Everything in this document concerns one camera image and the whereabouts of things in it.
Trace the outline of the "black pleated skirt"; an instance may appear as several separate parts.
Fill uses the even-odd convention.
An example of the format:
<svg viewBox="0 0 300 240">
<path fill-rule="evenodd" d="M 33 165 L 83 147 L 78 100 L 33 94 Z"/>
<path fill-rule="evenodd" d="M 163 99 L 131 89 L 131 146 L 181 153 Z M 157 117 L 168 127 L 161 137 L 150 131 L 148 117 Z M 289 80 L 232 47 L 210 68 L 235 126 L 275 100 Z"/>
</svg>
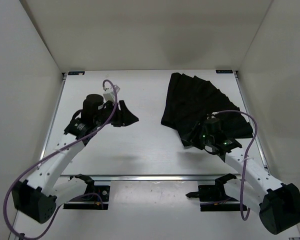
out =
<svg viewBox="0 0 300 240">
<path fill-rule="evenodd" d="M 160 123 L 176 130 L 183 147 L 190 148 L 181 138 L 208 114 L 225 110 L 240 111 L 240 108 L 210 81 L 174 72 L 170 76 Z M 228 138 L 252 138 L 253 128 L 240 113 L 226 112 L 219 116 Z"/>
</svg>

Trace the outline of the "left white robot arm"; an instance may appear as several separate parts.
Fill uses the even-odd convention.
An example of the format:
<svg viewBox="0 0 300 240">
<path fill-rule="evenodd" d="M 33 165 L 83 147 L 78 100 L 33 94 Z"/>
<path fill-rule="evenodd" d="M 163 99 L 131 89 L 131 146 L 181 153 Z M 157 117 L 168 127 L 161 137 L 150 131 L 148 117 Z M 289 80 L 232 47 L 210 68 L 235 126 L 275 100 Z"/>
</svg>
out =
<svg viewBox="0 0 300 240">
<path fill-rule="evenodd" d="M 125 102 L 117 104 L 104 100 L 99 94 L 89 94 L 77 110 L 60 141 L 55 156 L 40 165 L 24 181 L 18 181 L 12 188 L 15 208 L 36 222 L 46 223 L 56 208 L 75 198 L 89 199 L 95 193 L 94 181 L 83 174 L 71 176 L 68 182 L 56 185 L 58 178 L 73 158 L 92 139 L 91 133 L 102 125 L 127 127 L 139 121 Z"/>
</svg>

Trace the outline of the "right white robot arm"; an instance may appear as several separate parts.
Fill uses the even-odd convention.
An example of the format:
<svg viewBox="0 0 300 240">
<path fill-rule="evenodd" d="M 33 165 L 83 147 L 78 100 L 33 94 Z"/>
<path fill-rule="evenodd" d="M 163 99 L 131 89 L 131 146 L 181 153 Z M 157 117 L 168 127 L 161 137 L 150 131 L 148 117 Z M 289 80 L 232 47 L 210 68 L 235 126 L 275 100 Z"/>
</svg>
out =
<svg viewBox="0 0 300 240">
<path fill-rule="evenodd" d="M 245 156 L 242 145 L 226 136 L 218 118 L 197 122 L 184 137 L 200 150 L 210 147 L 241 177 L 228 173 L 215 180 L 214 195 L 219 200 L 232 198 L 259 215 L 263 226 L 277 235 L 300 223 L 300 191 L 292 183 L 284 184 L 272 176 L 251 157 Z"/>
</svg>

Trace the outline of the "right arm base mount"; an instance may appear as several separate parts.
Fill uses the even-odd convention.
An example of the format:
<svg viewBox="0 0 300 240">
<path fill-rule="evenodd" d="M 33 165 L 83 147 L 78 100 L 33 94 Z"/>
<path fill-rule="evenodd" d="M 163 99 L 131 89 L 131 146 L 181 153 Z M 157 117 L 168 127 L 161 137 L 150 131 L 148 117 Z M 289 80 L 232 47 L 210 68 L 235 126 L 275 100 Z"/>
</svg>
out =
<svg viewBox="0 0 300 240">
<path fill-rule="evenodd" d="M 199 199 L 201 212 L 239 212 L 239 201 L 225 192 L 225 184 L 230 180 L 237 180 L 237 177 L 228 173 L 216 178 L 214 185 L 199 185 L 198 191 L 189 192 L 185 196 L 188 199 Z"/>
</svg>

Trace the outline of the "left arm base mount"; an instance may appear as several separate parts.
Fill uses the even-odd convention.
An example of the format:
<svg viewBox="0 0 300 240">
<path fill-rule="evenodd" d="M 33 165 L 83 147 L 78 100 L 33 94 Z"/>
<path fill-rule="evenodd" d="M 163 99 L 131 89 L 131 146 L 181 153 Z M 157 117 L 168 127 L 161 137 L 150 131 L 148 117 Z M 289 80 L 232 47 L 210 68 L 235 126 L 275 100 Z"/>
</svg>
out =
<svg viewBox="0 0 300 240">
<path fill-rule="evenodd" d="M 78 196 L 65 203 L 63 205 L 64 210 L 108 210 L 111 190 L 110 182 L 102 183 L 83 174 L 72 175 L 69 177 L 69 180 L 72 179 L 84 181 L 86 189 L 83 193 L 84 196 Z"/>
</svg>

